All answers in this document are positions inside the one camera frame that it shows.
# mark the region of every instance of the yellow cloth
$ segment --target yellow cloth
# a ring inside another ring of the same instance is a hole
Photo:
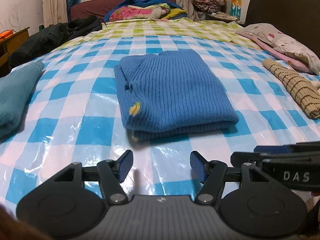
[[[275,75],[284,85],[307,117],[320,118],[320,95],[311,82],[293,69],[288,69],[271,58],[262,61],[262,65]]]
[[[168,13],[166,16],[162,17],[161,19],[171,19],[172,17],[175,17],[179,14],[186,13],[186,12],[187,12],[186,10],[182,10],[179,8],[171,9],[170,13]]]

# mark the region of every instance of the dark brown headboard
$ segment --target dark brown headboard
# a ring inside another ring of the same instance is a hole
[[[250,0],[245,25],[270,23],[320,57],[320,0]]]

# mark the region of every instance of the round black disc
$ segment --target round black disc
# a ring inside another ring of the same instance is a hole
[[[105,214],[106,206],[95,193],[68,182],[50,186],[45,192],[31,192],[19,202],[18,219],[54,239],[67,239],[90,230]]]
[[[265,183],[241,187],[222,200],[219,212],[237,231],[255,237],[281,237],[296,233],[307,208],[290,190],[274,192]]]

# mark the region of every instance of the black jacket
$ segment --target black jacket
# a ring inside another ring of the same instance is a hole
[[[9,55],[9,65],[11,68],[17,67],[49,53],[67,41],[101,29],[102,24],[96,16],[50,25],[31,35],[15,52]]]

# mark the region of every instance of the ribbed knit fabric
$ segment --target ribbed knit fabric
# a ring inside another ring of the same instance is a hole
[[[218,130],[239,120],[220,80],[193,50],[127,56],[115,75],[122,123],[133,141]]]

